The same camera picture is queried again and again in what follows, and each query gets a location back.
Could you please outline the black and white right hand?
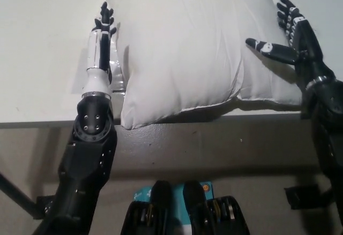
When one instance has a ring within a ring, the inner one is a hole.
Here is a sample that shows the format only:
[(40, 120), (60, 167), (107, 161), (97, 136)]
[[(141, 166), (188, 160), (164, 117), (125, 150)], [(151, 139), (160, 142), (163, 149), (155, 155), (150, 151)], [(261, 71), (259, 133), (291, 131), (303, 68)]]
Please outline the black and white right hand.
[(264, 57), (294, 66), (306, 90), (317, 83), (335, 80), (334, 72), (323, 61), (322, 49), (308, 19), (290, 0), (279, 0), (277, 9), (278, 25), (288, 45), (253, 38), (247, 38), (245, 43)]

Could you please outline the white and black left hand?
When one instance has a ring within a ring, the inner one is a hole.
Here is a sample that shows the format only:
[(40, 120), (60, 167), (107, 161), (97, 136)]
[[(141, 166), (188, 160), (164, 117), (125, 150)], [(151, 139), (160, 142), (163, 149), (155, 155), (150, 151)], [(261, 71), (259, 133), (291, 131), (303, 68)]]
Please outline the white and black left hand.
[(114, 10), (107, 2), (101, 5), (100, 17), (94, 19), (94, 27), (88, 37), (87, 79), (82, 90), (82, 97), (102, 96), (111, 98), (110, 85), (112, 72), (110, 67), (111, 37), (117, 28), (113, 26)]

